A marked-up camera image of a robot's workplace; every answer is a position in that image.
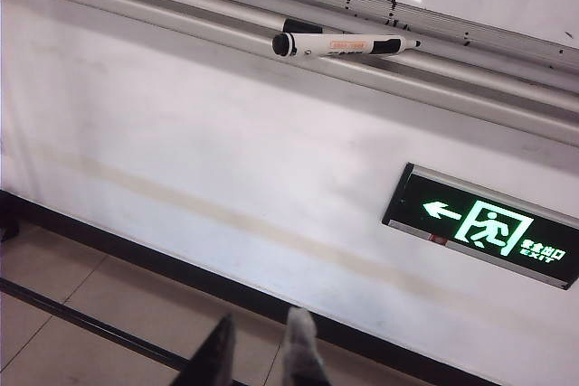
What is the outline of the grey padded right gripper right finger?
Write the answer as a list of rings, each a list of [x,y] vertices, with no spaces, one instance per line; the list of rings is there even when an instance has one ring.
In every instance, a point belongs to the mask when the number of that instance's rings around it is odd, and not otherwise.
[[[329,385],[317,348],[317,328],[310,312],[291,307],[282,342],[282,385]]]

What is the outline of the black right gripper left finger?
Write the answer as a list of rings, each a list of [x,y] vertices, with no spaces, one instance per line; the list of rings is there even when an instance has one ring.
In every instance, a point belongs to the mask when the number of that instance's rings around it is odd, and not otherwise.
[[[178,384],[232,385],[234,346],[234,321],[225,315],[178,374]]]

